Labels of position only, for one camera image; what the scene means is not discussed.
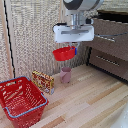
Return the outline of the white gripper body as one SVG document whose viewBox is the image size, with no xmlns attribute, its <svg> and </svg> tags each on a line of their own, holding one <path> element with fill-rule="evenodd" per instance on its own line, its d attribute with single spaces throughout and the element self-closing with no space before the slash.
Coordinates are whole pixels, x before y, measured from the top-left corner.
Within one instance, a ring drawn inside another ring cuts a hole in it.
<svg viewBox="0 0 128 128">
<path fill-rule="evenodd" d="M 94 27 L 92 25 L 85 25 L 79 29 L 71 29 L 67 25 L 55 25 L 53 31 L 56 43 L 92 41 L 94 39 Z"/>
</svg>

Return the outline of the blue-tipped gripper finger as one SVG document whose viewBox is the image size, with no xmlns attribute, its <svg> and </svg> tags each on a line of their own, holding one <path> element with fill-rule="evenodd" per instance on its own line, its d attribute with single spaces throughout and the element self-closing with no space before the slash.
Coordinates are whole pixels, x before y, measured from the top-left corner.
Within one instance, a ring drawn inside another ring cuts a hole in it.
<svg viewBox="0 0 128 128">
<path fill-rule="evenodd" d="M 79 46 L 80 46 L 80 42 L 77 42 L 77 46 L 75 47 L 75 55 L 77 55 L 77 50 Z"/>
</svg>

